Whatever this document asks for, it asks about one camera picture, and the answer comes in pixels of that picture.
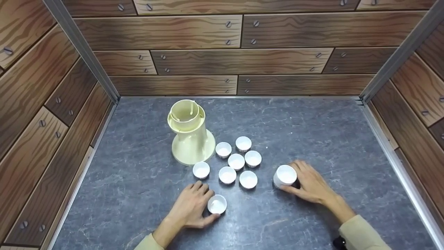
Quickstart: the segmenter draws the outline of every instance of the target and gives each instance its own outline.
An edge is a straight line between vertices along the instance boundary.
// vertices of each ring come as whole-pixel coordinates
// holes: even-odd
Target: small white cup
[[[228,142],[219,142],[216,145],[216,154],[222,159],[229,157],[232,150]]]
[[[245,153],[251,148],[251,140],[246,136],[241,136],[236,139],[236,148]]]
[[[262,162],[262,156],[258,151],[250,150],[245,154],[245,162],[250,168],[255,168]]]
[[[219,180],[227,185],[236,180],[236,175],[236,171],[232,167],[223,167],[219,170]]]
[[[216,194],[208,200],[206,205],[212,214],[222,214],[226,210],[226,199],[220,194]]]
[[[289,165],[280,165],[273,176],[274,185],[281,189],[282,185],[291,186],[297,179],[296,171]]]
[[[234,153],[228,158],[228,166],[232,167],[234,170],[239,171],[245,165],[245,159],[242,155]]]
[[[244,171],[239,176],[239,182],[246,189],[252,189],[258,184],[258,177],[252,171]]]
[[[204,161],[200,161],[193,166],[193,174],[196,178],[205,179],[210,173],[210,165]]]

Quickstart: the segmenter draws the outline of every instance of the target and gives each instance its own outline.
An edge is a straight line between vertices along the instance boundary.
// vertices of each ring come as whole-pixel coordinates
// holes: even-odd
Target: gray marble surface
[[[166,123],[178,98],[122,98],[53,249],[133,249],[196,181],[170,151]],[[216,141],[249,136],[262,154],[248,192],[224,186],[226,160],[209,160],[204,182],[228,201],[205,230],[184,230],[169,249],[328,250],[338,236],[329,211],[276,190],[272,176],[295,158],[312,164],[395,250],[435,249],[354,101],[323,99],[196,99]]]

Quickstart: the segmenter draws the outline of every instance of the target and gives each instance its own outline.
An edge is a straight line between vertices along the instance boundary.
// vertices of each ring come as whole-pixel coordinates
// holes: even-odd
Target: metal edge strip
[[[61,0],[43,0],[55,20],[59,23],[74,48],[79,52],[91,72],[105,89],[111,101],[115,104],[119,102],[120,95],[106,74],[99,60],[95,57],[91,47],[86,42],[85,37],[75,24],[65,5]]]
[[[390,165],[392,165],[393,170],[395,171],[397,177],[399,178],[401,185],[404,187],[405,191],[407,192],[407,195],[410,198],[413,206],[415,207],[415,210],[417,211],[419,217],[421,218],[426,230],[430,234],[433,243],[435,243],[435,246],[438,250],[444,250],[443,232],[441,232],[438,224],[436,223],[435,219],[430,213],[430,210],[428,209],[423,198],[419,194],[418,189],[411,180],[410,176],[408,175],[407,171],[405,170],[404,166],[402,165],[395,151],[391,147],[390,142],[385,137],[384,132],[382,131],[381,127],[376,121],[376,118],[373,116],[372,111],[367,105],[362,106],[361,110],[370,128],[372,129],[373,134],[378,140],[379,145],[384,151],[384,154],[386,155],[388,161],[390,162]]]
[[[376,95],[443,20],[444,0],[437,0],[362,91],[360,97],[363,102],[368,103]]]
[[[117,105],[114,105],[112,107],[110,115],[108,116],[108,118],[107,118],[107,120],[105,122],[105,125],[103,126],[103,129],[100,132],[99,138],[97,139],[97,143],[95,144],[95,147],[92,150],[91,156],[89,157],[89,160],[88,160],[88,162],[87,162],[87,164],[85,166],[85,169],[83,170],[83,173],[80,176],[79,182],[77,183],[77,185],[75,187],[75,190],[72,193],[72,197],[69,200],[68,206],[66,207],[66,210],[63,213],[63,216],[62,216],[62,218],[61,218],[61,220],[60,220],[60,222],[59,222],[59,224],[57,226],[57,229],[55,230],[54,235],[52,236],[51,242],[48,245],[48,250],[52,250],[52,248],[54,246],[54,243],[56,242],[57,237],[59,236],[60,230],[62,229],[62,226],[65,223],[65,219],[68,216],[69,210],[71,209],[71,206],[72,206],[72,204],[73,204],[73,202],[74,202],[74,200],[75,200],[75,198],[77,196],[77,193],[78,193],[78,191],[80,189],[80,186],[82,185],[83,179],[85,178],[85,175],[88,172],[88,169],[89,169],[89,166],[91,165],[92,159],[94,159],[94,155],[95,155],[95,153],[97,151],[97,148],[99,147],[100,142],[102,141],[103,135],[105,134],[105,131],[107,130],[108,124],[109,124],[111,118],[114,115],[114,111],[116,109],[116,106]]]

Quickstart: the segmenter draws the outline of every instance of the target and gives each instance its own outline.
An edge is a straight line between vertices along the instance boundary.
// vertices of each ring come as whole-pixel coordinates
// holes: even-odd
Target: wooden plank
[[[352,11],[358,0],[341,6],[331,0],[134,0],[140,15],[192,15],[266,12]]]
[[[335,48],[323,73],[376,74],[397,47]]]
[[[159,74],[321,73],[332,48],[153,50]]]
[[[426,126],[444,117],[440,102],[444,82],[415,53],[396,71],[392,81]]]
[[[80,181],[80,177],[82,176],[83,171],[85,170],[86,164],[88,163],[88,161],[90,159],[92,151],[93,151],[93,148],[88,147],[88,151],[86,152],[85,156],[83,157],[83,160],[82,160],[82,163],[80,164],[79,169],[75,173],[74,179],[72,180],[72,183],[69,186],[68,192],[65,195],[65,198],[63,198],[62,205],[59,208],[59,211],[57,211],[57,215],[55,216],[55,219],[54,219],[53,223],[51,224],[51,227],[48,230],[48,234],[46,235],[45,239],[43,240],[43,244],[40,247],[41,250],[48,249],[48,246],[51,243],[52,237],[54,236],[57,226],[60,224],[60,220],[62,219],[62,216],[67,209],[69,201],[72,198],[74,198],[72,195],[74,194],[74,191]]]
[[[386,83],[372,102],[399,147],[402,148],[439,213],[443,215],[444,151],[392,82]]]
[[[0,2],[0,66],[9,67],[56,23],[43,1],[2,0]]]
[[[420,57],[444,79],[444,21],[416,50]]]
[[[93,50],[239,48],[242,16],[81,18],[75,22]]]
[[[229,75],[110,78],[124,96],[235,95],[237,85],[237,76]]]
[[[97,141],[99,139],[99,136],[100,136],[100,133],[102,132],[102,130],[103,130],[104,126],[105,126],[105,123],[107,122],[108,116],[110,116],[110,113],[111,113],[111,110],[112,110],[113,106],[114,106],[113,103],[110,103],[108,105],[107,111],[105,112],[105,115],[103,116],[102,121],[100,122],[100,125],[99,125],[98,129],[96,130],[96,132],[94,134],[94,138],[91,141],[91,144],[90,144],[91,147],[95,148],[95,144],[97,143]]]
[[[245,15],[242,48],[398,46],[425,13]],[[259,21],[258,27],[253,25],[255,21]]]
[[[57,25],[0,77],[0,158],[78,56]]]
[[[357,10],[416,10],[430,9],[435,0],[361,0]]]
[[[45,106],[65,124],[71,126],[96,82],[89,67],[82,58],[79,58],[48,98]]]
[[[0,239],[13,225],[66,131],[67,126],[42,107],[0,162]]]
[[[137,15],[131,0],[63,0],[63,4],[71,16]]]
[[[157,75],[149,50],[94,52],[108,75]]]
[[[423,183],[419,180],[418,175],[416,174],[415,170],[413,169],[410,162],[407,160],[407,158],[404,155],[404,152],[402,152],[401,148],[398,148],[395,150],[395,153],[398,155],[398,158],[401,160],[402,165],[404,166],[404,169],[410,176],[413,184],[415,184],[419,194],[424,199],[424,202],[428,209],[430,210],[430,213],[434,217],[436,223],[441,228],[442,231],[444,231],[444,218],[440,214],[438,208],[433,203],[433,200],[430,198],[430,195],[427,193],[426,189],[424,188]]]
[[[373,75],[239,76],[239,95],[359,95]]]
[[[373,113],[373,116],[375,117],[376,121],[378,122],[379,126],[382,129],[382,132],[384,132],[385,137],[390,142],[390,145],[393,149],[399,148],[398,143],[396,142],[395,138],[393,138],[392,133],[390,132],[389,128],[387,128],[387,125],[385,124],[384,120],[382,119],[379,112],[376,110],[375,106],[373,105],[372,101],[368,102],[367,105],[369,106],[370,110]]]
[[[108,95],[100,84],[96,84],[9,231],[5,243],[25,246],[42,244],[48,230],[40,232],[39,227],[45,225],[49,228],[53,223],[109,103]],[[28,221],[25,230],[20,229],[23,221]]]
[[[429,128],[435,140],[444,149],[444,118]]]

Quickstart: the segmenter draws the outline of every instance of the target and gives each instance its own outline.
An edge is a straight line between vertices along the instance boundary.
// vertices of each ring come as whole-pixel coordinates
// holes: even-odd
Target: cream funnel stand
[[[214,154],[216,141],[205,128],[205,111],[192,100],[180,100],[171,107],[168,125],[177,134],[171,150],[184,165],[207,161]]]

